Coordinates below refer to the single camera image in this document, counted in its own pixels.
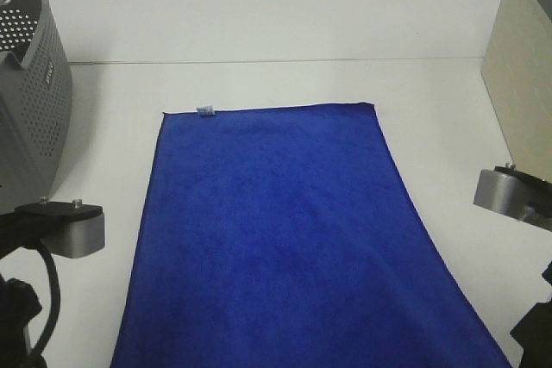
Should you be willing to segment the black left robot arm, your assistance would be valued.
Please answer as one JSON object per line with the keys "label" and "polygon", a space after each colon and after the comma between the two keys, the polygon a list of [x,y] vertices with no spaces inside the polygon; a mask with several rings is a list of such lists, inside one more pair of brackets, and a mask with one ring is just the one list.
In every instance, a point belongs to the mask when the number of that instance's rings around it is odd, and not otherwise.
{"label": "black left robot arm", "polygon": [[1,277],[1,366],[18,367],[30,354],[28,323],[42,310],[32,286]]}

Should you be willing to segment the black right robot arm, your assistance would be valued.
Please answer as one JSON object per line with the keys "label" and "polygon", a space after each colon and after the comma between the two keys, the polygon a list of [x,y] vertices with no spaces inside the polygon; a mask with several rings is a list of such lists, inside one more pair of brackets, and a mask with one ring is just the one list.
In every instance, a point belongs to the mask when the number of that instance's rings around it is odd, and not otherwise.
{"label": "black right robot arm", "polygon": [[551,366],[551,300],[536,303],[511,330],[523,348],[519,367]]}

